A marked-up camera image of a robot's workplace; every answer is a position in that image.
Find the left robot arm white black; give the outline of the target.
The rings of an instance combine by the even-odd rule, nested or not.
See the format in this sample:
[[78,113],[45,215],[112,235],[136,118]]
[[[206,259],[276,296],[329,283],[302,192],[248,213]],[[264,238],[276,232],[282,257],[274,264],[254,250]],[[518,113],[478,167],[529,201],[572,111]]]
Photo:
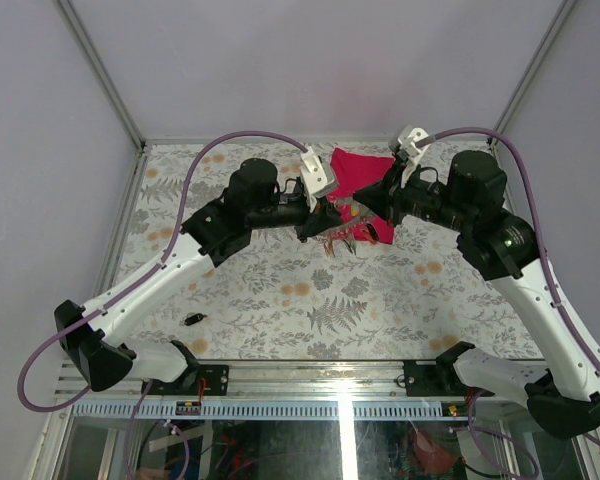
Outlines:
[[56,326],[68,332],[60,341],[62,349],[89,388],[102,392],[136,377],[166,384],[177,394],[192,392],[199,363],[189,348],[177,340],[131,341],[136,324],[196,277],[246,248],[255,230],[292,227],[306,241],[341,226],[339,211],[327,199],[337,187],[331,166],[314,153],[303,155],[289,193],[281,191],[273,163],[247,159],[218,198],[178,227],[163,252],[84,305],[67,300],[58,306]]

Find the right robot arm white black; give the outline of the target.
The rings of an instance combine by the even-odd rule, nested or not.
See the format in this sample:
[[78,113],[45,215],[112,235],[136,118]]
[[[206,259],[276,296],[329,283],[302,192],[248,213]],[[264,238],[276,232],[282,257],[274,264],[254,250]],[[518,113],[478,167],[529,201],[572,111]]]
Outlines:
[[396,163],[384,177],[353,195],[356,202],[393,225],[413,216],[457,232],[462,257],[514,309],[546,362],[525,367],[459,342],[436,359],[436,382],[447,394],[483,389],[526,408],[557,439],[571,439],[600,427],[599,344],[565,298],[551,297],[535,232],[506,210],[506,173],[486,152],[456,154],[448,180],[422,179],[417,167],[404,180]]

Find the small black key fob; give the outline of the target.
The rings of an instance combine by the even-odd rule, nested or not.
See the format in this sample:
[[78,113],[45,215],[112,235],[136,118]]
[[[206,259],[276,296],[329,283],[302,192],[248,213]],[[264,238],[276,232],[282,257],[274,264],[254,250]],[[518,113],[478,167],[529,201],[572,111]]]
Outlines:
[[206,318],[207,318],[207,316],[203,313],[195,313],[195,314],[191,314],[191,315],[187,316],[182,321],[182,324],[184,326],[193,326],[193,325],[196,325],[196,324],[200,323],[201,321],[205,320]]

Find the round metal key ring disc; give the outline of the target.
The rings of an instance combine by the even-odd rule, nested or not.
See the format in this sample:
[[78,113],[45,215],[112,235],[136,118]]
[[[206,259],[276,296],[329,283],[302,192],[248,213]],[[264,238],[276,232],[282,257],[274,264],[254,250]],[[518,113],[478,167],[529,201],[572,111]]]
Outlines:
[[341,215],[343,224],[328,229],[319,236],[325,254],[335,257],[335,244],[342,242],[347,251],[357,254],[357,243],[367,242],[375,245],[379,242],[379,233],[373,222],[376,215],[366,206],[352,197],[332,198],[331,204]]

